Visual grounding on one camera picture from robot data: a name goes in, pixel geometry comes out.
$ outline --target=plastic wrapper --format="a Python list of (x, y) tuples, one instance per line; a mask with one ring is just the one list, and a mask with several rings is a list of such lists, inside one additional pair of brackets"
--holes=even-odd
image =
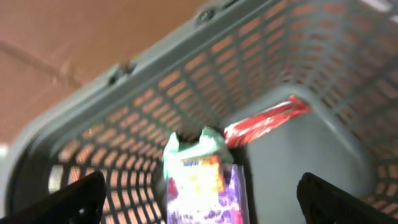
[(193, 196), (183, 182), (167, 181), (167, 223), (247, 224), (248, 206), (243, 168), (224, 165), (226, 187), (216, 194)]
[(292, 95), (283, 101), (250, 118), (233, 123), (224, 129), (228, 149), (243, 146), (279, 127), (295, 116), (310, 112), (310, 107)]
[(222, 163), (233, 162), (233, 157), (228, 151), (221, 133), (204, 127), (199, 141), (193, 144), (180, 141), (177, 133), (172, 133), (163, 153), (164, 179), (179, 175), (182, 166), (181, 160), (212, 155), (217, 155)]
[(184, 184), (184, 189), (191, 190), (192, 195), (211, 195), (224, 191), (224, 178), (218, 156), (183, 159), (178, 163), (181, 168), (173, 176), (174, 181)]

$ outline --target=gray plastic basket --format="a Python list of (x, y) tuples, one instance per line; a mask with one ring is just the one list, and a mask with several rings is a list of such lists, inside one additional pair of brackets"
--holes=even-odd
[(295, 94), (312, 113), (233, 152), (251, 223), (305, 223), (295, 197), (304, 172), (398, 218), (398, 4), (229, 3), (29, 125), (0, 167), (0, 217), (101, 170), (103, 223), (161, 223), (152, 186), (172, 131), (190, 138)]

